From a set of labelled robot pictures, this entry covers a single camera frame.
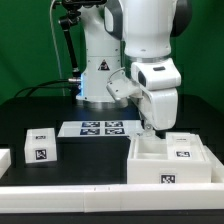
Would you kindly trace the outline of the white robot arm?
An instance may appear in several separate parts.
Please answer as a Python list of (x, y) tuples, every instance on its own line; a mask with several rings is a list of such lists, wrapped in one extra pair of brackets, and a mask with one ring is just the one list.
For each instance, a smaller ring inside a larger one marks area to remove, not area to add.
[(144, 125), (170, 129), (176, 122), (181, 75), (170, 39), (192, 18), (191, 0), (106, 0), (81, 8), (87, 65), (82, 105), (125, 106), (133, 101)]

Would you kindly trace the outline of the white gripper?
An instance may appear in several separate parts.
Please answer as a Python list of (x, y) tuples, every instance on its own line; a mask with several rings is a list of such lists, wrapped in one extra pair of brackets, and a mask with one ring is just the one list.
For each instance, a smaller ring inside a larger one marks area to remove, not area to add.
[(137, 101), (137, 107), (142, 114), (143, 128), (146, 132), (167, 130), (176, 122), (178, 93), (175, 88), (146, 91)]

